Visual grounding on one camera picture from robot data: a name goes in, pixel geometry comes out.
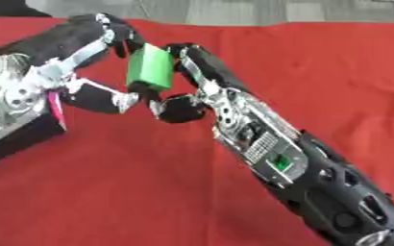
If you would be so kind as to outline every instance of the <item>green block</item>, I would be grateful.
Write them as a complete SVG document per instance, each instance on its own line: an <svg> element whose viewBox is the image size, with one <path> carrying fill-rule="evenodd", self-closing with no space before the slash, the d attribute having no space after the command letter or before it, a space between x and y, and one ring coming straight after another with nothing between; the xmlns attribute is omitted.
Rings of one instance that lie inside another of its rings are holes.
<svg viewBox="0 0 394 246"><path fill-rule="evenodd" d="M146 83L157 91L169 89L173 79L173 58L157 46L146 43L132 53L127 71L127 86Z"/></svg>

